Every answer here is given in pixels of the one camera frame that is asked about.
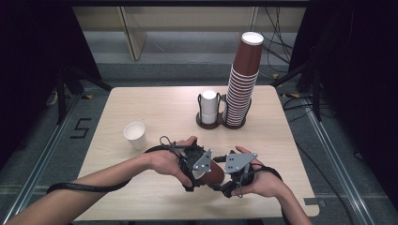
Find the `stack of paper cups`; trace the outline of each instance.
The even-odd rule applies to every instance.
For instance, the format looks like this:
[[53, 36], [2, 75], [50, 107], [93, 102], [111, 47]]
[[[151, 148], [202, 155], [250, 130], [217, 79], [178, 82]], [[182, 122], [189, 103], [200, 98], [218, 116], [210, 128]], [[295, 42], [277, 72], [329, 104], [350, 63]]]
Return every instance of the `stack of paper cups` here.
[[232, 65], [223, 121], [229, 126], [240, 126], [249, 110], [252, 92], [260, 68], [263, 36], [254, 32], [242, 35]]

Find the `black strap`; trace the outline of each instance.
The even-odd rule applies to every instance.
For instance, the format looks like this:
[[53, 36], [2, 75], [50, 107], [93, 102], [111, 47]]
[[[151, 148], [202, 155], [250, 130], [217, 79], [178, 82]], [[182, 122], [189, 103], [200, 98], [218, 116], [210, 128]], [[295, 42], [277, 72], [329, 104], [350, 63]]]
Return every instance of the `black strap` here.
[[123, 183], [114, 186], [108, 187], [97, 187], [97, 186], [88, 186], [88, 185], [81, 185], [81, 184], [74, 184], [74, 183], [58, 183], [51, 185], [47, 189], [47, 194], [58, 190], [58, 189], [69, 189], [69, 190], [81, 190], [81, 191], [88, 191], [88, 192], [111, 192], [115, 190], [119, 190], [124, 187], [126, 184], [129, 183], [130, 180], [127, 180]]

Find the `forearm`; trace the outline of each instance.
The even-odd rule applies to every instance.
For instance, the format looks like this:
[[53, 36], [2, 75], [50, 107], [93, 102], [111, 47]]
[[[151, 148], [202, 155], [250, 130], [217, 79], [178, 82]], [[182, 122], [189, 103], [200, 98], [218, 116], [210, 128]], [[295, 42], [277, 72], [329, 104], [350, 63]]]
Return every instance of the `forearm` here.
[[[72, 183], [89, 186], [113, 186], [148, 169], [150, 158], [143, 154], [110, 168], [91, 173]], [[106, 193], [56, 190], [34, 202], [7, 224], [68, 224], [91, 207]]]
[[292, 190], [288, 186], [282, 188], [282, 190], [282, 193], [277, 197], [277, 199], [290, 224], [313, 224], [305, 214]]

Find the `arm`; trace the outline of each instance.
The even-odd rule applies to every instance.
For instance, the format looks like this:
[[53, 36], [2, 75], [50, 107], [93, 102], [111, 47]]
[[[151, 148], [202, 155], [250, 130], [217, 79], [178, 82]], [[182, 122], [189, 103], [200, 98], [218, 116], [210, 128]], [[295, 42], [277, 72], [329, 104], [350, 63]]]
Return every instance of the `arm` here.
[[[241, 153], [250, 153], [249, 150], [240, 146], [237, 146], [237, 150]], [[262, 165], [263, 163], [257, 159], [252, 161], [253, 168], [258, 169], [260, 166], [255, 164]], [[253, 182], [242, 187], [239, 193], [255, 193], [264, 197], [275, 197], [291, 224], [313, 224], [301, 208], [292, 190], [271, 172], [257, 172]]]
[[[178, 142], [191, 145], [196, 137]], [[113, 186], [131, 179], [145, 170], [175, 176], [183, 185], [190, 187], [191, 180], [179, 169], [175, 154], [157, 151], [142, 154], [107, 169], [91, 173], [72, 181], [89, 186]], [[6, 224], [68, 224], [101, 199], [106, 193], [76, 190], [55, 190], [31, 204]]]

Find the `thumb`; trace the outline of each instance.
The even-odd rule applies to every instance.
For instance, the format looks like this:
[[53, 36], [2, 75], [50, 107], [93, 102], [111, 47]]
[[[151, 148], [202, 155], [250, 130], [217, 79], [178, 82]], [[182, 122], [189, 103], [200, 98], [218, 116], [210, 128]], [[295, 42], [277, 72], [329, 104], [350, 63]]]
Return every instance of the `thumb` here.
[[182, 171], [179, 171], [175, 177], [179, 180], [179, 182], [181, 182], [181, 184], [183, 186], [186, 187], [192, 187], [192, 182], [191, 179], [188, 178], [188, 176], [186, 176]]
[[239, 187], [239, 188], [233, 190], [231, 195], [239, 196], [239, 195], [245, 195], [245, 194], [249, 194], [249, 193], [253, 193], [252, 186], [243, 186], [243, 187]]

